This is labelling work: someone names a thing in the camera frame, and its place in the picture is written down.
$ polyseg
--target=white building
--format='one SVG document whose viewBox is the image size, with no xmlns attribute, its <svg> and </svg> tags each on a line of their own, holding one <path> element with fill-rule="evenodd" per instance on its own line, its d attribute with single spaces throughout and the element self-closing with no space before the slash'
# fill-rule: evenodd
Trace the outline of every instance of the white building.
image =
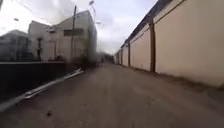
<svg viewBox="0 0 224 128">
<path fill-rule="evenodd" d="M 29 28 L 31 51 L 38 56 L 37 50 L 41 45 L 41 58 L 44 61 L 60 56 L 67 62 L 84 57 L 95 62 L 97 32 L 89 11 L 76 14 L 73 42 L 72 24 L 72 17 L 54 26 L 32 22 Z"/>
</svg>

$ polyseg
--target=utility pole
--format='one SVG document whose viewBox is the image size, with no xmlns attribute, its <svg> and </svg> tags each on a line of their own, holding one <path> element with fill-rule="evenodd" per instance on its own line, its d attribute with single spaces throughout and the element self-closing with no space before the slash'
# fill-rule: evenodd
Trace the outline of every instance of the utility pole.
<svg viewBox="0 0 224 128">
<path fill-rule="evenodd" d="M 74 30 L 75 30 L 75 16 L 76 16 L 76 11 L 77 11 L 77 6 L 75 6 L 75 9 L 74 9 L 74 14 L 73 14 L 73 18 L 72 18 L 72 31 L 71 31 L 71 60 L 73 59 L 73 50 L 75 49 L 75 43 L 74 43 L 74 46 L 73 46 L 73 42 L 74 42 Z"/>
</svg>

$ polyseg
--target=wall column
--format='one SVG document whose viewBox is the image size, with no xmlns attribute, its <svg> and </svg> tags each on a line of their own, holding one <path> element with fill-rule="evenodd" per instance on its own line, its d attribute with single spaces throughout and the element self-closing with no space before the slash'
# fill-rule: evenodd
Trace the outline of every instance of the wall column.
<svg viewBox="0 0 224 128">
<path fill-rule="evenodd" d="M 151 64 L 150 64 L 150 71 L 156 72 L 156 33 L 155 33 L 155 26 L 153 19 L 149 22 L 150 27 L 150 46 L 151 46 Z"/>
</svg>

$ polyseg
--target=building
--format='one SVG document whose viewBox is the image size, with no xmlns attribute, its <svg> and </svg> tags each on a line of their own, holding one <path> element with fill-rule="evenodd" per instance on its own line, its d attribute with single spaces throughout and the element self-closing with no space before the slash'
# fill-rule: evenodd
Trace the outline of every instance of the building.
<svg viewBox="0 0 224 128">
<path fill-rule="evenodd" d="M 30 51 L 39 60 L 48 61 L 54 59 L 55 43 L 51 41 L 51 34 L 49 33 L 51 26 L 32 21 L 29 26 L 29 37 L 31 45 Z"/>
<path fill-rule="evenodd" d="M 78 61 L 81 58 L 95 62 L 97 32 L 90 12 L 76 14 L 73 34 L 72 24 L 73 17 L 54 26 L 33 21 L 29 28 L 33 53 L 36 52 L 35 55 L 38 57 L 38 52 L 41 51 L 41 59 L 45 61 L 60 57 L 67 62 Z"/>
<path fill-rule="evenodd" d="M 28 61 L 33 56 L 29 52 L 30 41 L 28 34 L 12 30 L 0 37 L 1 61 Z"/>
<path fill-rule="evenodd" d="M 119 50 L 122 65 L 223 86 L 223 3 L 158 0 Z"/>
</svg>

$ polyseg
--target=road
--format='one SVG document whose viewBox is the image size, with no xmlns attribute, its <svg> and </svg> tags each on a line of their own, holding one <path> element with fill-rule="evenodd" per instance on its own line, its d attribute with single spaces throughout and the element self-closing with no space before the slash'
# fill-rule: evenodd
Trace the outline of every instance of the road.
<svg viewBox="0 0 224 128">
<path fill-rule="evenodd" d="M 223 128 L 224 106 L 144 72 L 103 64 L 0 114 L 0 128 Z"/>
</svg>

